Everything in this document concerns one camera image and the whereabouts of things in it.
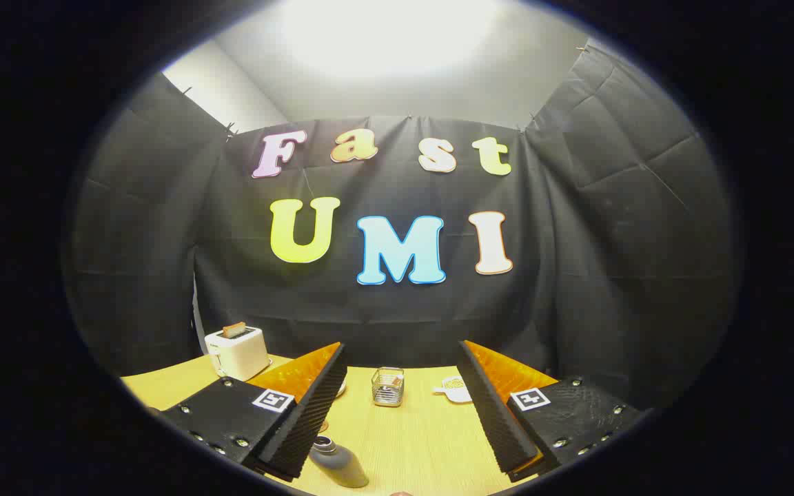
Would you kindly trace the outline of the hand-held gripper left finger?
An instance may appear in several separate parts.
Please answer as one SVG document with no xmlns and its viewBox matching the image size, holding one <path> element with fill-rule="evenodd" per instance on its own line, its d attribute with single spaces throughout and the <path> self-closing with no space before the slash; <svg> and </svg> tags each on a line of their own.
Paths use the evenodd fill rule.
<svg viewBox="0 0 794 496">
<path fill-rule="evenodd" d="M 159 418 L 218 458 L 290 482 L 347 375 L 344 349 L 331 343 L 247 381 L 222 377 Z"/>
</svg>

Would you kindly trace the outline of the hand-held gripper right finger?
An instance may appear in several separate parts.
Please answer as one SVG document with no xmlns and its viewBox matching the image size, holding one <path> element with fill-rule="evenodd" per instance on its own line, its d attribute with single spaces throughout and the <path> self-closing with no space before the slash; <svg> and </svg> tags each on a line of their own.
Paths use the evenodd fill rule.
<svg viewBox="0 0 794 496">
<path fill-rule="evenodd" d="M 475 342 L 459 349 L 457 370 L 511 482 L 588 458 L 646 413 L 584 376 L 554 379 Z"/>
</svg>

